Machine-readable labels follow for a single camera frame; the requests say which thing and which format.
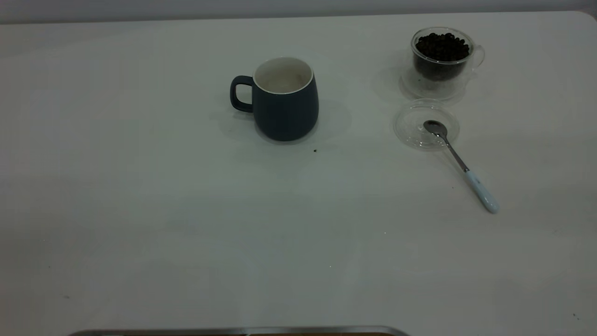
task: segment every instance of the white table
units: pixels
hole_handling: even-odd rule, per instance
[[[498,215],[447,153],[393,133],[397,60],[428,26],[487,51],[451,110]],[[0,41],[2,335],[597,332],[586,14],[20,25]],[[310,63],[319,86],[317,129],[292,145],[228,97],[235,75],[279,55]]]

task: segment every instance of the coffee bean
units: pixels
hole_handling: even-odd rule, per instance
[[[469,55],[470,47],[464,39],[452,33],[422,36],[416,43],[417,50],[426,57],[440,62],[455,62]],[[423,77],[432,81],[450,80],[463,70],[466,62],[458,64],[437,64],[421,57],[414,57],[414,66]]]

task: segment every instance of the glass cup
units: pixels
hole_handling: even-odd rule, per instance
[[[469,46],[469,55],[455,61],[440,61],[427,57],[417,49],[419,38],[431,33],[442,35],[451,33],[454,38],[464,40]],[[485,59],[485,49],[475,44],[465,33],[446,27],[431,27],[421,29],[411,40],[410,59],[402,74],[402,82],[406,89],[416,97],[438,100],[450,99],[461,93],[476,68]]]

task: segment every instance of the metal spoon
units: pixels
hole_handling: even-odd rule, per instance
[[[475,192],[477,193],[477,196],[479,197],[481,202],[483,202],[483,205],[487,208],[487,210],[489,210],[489,212],[497,213],[498,210],[500,210],[500,205],[497,204],[496,199],[493,198],[493,196],[489,193],[489,191],[487,191],[487,189],[485,189],[485,187],[481,184],[481,182],[479,181],[479,178],[475,175],[475,173],[473,173],[464,164],[464,161],[462,161],[462,159],[458,156],[458,154],[456,154],[456,151],[454,150],[454,148],[452,148],[452,145],[450,145],[450,143],[448,142],[448,130],[446,129],[444,124],[440,123],[439,121],[435,121],[435,120],[427,120],[423,123],[423,127],[425,127],[425,129],[429,133],[433,133],[437,137],[442,138],[442,140],[445,142],[445,144],[448,147],[448,149],[450,150],[450,152],[452,152],[452,155],[456,159],[456,162],[458,162],[458,165],[464,171],[464,175],[466,176],[466,179],[469,180],[471,186],[473,187],[473,190],[475,190]]]

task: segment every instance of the mug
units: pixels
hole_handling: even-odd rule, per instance
[[[236,86],[251,87],[252,104],[236,97]],[[300,139],[309,133],[319,115],[313,69],[302,60],[278,57],[261,64],[253,77],[237,76],[230,85],[230,102],[253,113],[259,129],[277,141]]]
[[[469,55],[456,61],[439,61],[425,56],[416,44],[419,38],[431,33],[451,33],[453,38],[464,40],[469,46]],[[415,97],[447,100],[459,95],[472,77],[474,70],[483,63],[485,49],[475,44],[465,33],[448,27],[431,27],[416,32],[410,43],[410,64],[402,74],[406,89]]]

